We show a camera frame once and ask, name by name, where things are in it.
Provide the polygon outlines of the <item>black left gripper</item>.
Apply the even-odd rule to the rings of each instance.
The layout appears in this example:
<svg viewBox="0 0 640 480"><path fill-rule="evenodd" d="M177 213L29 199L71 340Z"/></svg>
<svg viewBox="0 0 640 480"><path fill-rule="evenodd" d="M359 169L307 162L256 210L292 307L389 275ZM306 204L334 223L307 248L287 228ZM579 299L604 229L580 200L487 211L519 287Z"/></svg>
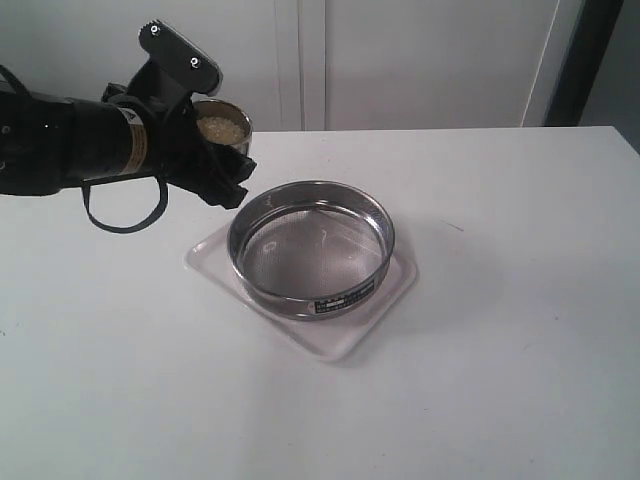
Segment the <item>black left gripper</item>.
<svg viewBox="0 0 640 480"><path fill-rule="evenodd" d="M104 183L158 177L190 190L210 206L235 209L248 190L242 183L257 163L236 148L208 144L196 123L191 97L220 84L220 69L208 58L148 59L127 85L110 83L102 101L135 112L144 127L145 158L135 155Z"/></svg>

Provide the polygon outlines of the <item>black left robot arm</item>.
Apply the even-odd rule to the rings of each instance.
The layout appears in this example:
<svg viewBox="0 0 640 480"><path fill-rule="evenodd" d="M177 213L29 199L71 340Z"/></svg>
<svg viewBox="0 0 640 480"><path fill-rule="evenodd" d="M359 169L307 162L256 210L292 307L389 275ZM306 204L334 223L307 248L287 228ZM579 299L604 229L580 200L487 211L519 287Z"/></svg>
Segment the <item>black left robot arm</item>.
<svg viewBox="0 0 640 480"><path fill-rule="evenodd" d="M152 61L128 85L108 84L98 101L33 92L3 68L2 194L154 177L209 205L238 207L256 163L205 139L191 96Z"/></svg>

